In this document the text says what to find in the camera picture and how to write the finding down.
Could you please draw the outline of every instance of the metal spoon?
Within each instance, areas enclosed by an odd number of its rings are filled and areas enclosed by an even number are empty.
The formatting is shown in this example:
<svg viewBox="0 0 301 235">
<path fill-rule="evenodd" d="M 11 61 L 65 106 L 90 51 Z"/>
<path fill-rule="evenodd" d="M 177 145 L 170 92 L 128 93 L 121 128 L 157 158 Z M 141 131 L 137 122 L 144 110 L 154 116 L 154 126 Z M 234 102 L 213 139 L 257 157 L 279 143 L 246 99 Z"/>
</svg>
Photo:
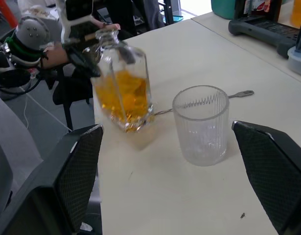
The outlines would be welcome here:
<svg viewBox="0 0 301 235">
<path fill-rule="evenodd" d="M 236 98 L 236 97 L 238 97 L 238 98 L 247 97 L 247 96 L 251 96 L 253 94 L 255 94 L 253 91 L 247 90 L 247 91 L 243 91 L 243 92 L 238 92 L 238 93 L 233 94 L 233 95 L 229 95 L 229 99 Z M 172 112 L 172 111 L 173 111 L 173 109 L 160 111 L 160 112 L 157 112 L 157 113 L 153 114 L 153 116 L 166 114 L 166 113 L 169 113 L 169 112 Z"/>
</svg>

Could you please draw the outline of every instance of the glass decanter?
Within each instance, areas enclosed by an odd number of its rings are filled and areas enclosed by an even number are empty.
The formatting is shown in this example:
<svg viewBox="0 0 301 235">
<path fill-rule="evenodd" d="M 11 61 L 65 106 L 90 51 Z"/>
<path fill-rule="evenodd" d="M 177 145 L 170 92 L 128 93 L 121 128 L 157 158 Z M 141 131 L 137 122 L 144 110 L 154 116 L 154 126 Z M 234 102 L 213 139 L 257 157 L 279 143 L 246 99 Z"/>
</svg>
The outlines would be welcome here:
<svg viewBox="0 0 301 235">
<path fill-rule="evenodd" d="M 99 43 L 83 54 L 100 73 L 92 84 L 103 113 L 124 132 L 134 132 L 153 118 L 146 55 L 117 35 L 117 30 L 97 31 Z"/>
</svg>

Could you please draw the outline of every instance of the white table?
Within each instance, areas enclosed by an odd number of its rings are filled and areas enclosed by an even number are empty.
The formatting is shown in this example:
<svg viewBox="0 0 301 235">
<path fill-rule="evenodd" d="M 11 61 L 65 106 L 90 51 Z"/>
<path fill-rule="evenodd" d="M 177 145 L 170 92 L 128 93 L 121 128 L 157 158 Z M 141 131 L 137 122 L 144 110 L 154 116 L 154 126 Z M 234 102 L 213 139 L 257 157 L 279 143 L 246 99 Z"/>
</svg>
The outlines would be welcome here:
<svg viewBox="0 0 301 235">
<path fill-rule="evenodd" d="M 293 1 L 282 6 L 279 15 L 280 23 L 290 25 L 292 9 Z M 247 35 L 231 35 L 228 30 L 229 20 L 223 19 L 213 12 L 195 17 L 193 20 L 301 82 L 301 75 L 287 67 L 287 59 L 278 55 L 274 46 Z"/>
<path fill-rule="evenodd" d="M 170 108 L 193 85 L 228 94 L 254 90 L 230 101 L 230 121 L 276 128 L 301 146 L 301 83 L 282 70 L 192 20 L 127 42 L 147 54 L 156 110 Z M 181 154 L 172 113 L 138 134 L 121 133 L 97 102 L 95 118 L 105 128 L 98 162 L 104 235 L 277 234 L 248 181 L 233 131 L 226 159 L 198 167 Z"/>
</svg>

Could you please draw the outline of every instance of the ribbed glass tumbler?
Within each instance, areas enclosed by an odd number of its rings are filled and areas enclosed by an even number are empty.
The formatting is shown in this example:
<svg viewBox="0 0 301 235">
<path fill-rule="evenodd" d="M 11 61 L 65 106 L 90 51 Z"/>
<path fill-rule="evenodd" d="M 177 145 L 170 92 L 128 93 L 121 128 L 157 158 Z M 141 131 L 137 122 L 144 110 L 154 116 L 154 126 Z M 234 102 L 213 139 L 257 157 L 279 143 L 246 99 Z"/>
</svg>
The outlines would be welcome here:
<svg viewBox="0 0 301 235">
<path fill-rule="evenodd" d="M 229 98 L 213 86 L 179 92 L 172 107 L 183 156 L 192 164 L 214 165 L 227 149 Z"/>
</svg>

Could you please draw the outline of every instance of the white cable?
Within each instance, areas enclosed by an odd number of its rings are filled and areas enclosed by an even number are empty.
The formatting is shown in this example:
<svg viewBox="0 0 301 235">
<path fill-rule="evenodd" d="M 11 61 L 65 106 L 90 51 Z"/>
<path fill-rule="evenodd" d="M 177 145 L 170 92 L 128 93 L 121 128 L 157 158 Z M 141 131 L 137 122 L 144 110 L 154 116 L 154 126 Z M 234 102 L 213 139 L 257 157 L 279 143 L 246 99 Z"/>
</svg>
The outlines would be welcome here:
<svg viewBox="0 0 301 235">
<path fill-rule="evenodd" d="M 52 116 L 58 123 L 60 123 L 62 126 L 64 126 L 66 129 L 68 129 L 69 131 L 72 131 L 70 128 L 68 128 L 67 126 L 65 126 L 58 118 L 56 118 L 51 112 L 49 112 L 47 109 L 45 109 L 40 103 L 38 103 L 29 93 L 26 93 L 26 95 L 33 100 L 39 107 L 41 107 L 46 113 L 48 113 L 50 116 Z"/>
<path fill-rule="evenodd" d="M 27 107 L 27 100 L 28 100 L 27 97 L 28 97 L 28 96 L 26 96 L 26 98 L 25 98 L 25 106 L 24 106 L 23 115 L 24 115 L 24 118 L 25 118 L 25 120 L 26 120 L 26 128 L 28 129 L 29 122 L 28 122 L 28 119 L 27 119 L 26 114 L 25 114 L 26 107 Z"/>
</svg>

